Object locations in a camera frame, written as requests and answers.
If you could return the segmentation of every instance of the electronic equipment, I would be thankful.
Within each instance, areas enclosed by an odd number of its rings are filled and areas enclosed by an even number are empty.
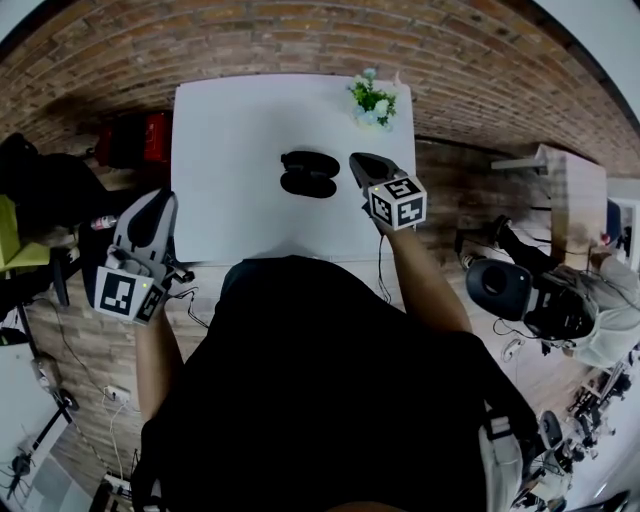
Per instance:
[[[427,191],[393,160],[371,153],[353,153],[351,171],[367,200],[369,215],[393,230],[415,226],[427,218]]]
[[[93,307],[106,315],[146,325],[167,295],[172,279],[188,283],[173,250],[178,203],[167,189],[150,192],[118,220],[104,265],[96,275]]]
[[[555,347],[575,348],[571,340],[588,336],[598,314],[597,305],[577,284],[554,272],[534,279],[526,269],[506,261],[476,260],[467,270],[466,286],[482,309],[524,322]]]

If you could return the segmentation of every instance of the brick wall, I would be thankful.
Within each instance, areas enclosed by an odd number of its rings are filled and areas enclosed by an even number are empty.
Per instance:
[[[0,62],[0,136],[19,130],[60,150],[106,116],[170,107],[182,82],[375,66],[411,86],[417,134],[502,149],[551,142],[640,176],[635,119],[532,5],[78,0]]]

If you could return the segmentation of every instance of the black shirt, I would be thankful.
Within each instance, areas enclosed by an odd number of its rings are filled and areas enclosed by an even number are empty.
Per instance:
[[[143,428],[136,510],[156,480],[172,512],[484,510],[478,381],[496,369],[508,383],[478,338],[429,332],[336,265],[245,261]]]

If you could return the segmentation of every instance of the white table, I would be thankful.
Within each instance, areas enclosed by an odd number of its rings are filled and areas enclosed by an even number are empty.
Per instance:
[[[391,133],[363,130],[350,116],[349,83],[349,77],[264,75],[178,88],[171,181],[180,261],[233,264],[289,254],[377,258],[380,235],[361,210],[364,197],[349,156],[375,153],[415,175],[411,94],[406,85],[398,89]],[[295,150],[338,160],[334,196],[314,199],[282,189],[280,156]],[[390,251],[386,241],[383,250]]]

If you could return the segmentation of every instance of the controller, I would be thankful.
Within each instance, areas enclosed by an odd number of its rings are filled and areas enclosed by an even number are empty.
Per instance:
[[[394,231],[415,226],[427,217],[427,191],[393,160],[371,153],[353,153],[351,171],[367,200],[363,209]]]
[[[120,216],[105,264],[98,267],[96,311],[146,325],[168,295],[172,280],[193,281],[193,272],[181,269],[174,255],[177,210],[175,194],[160,189],[138,199]]]

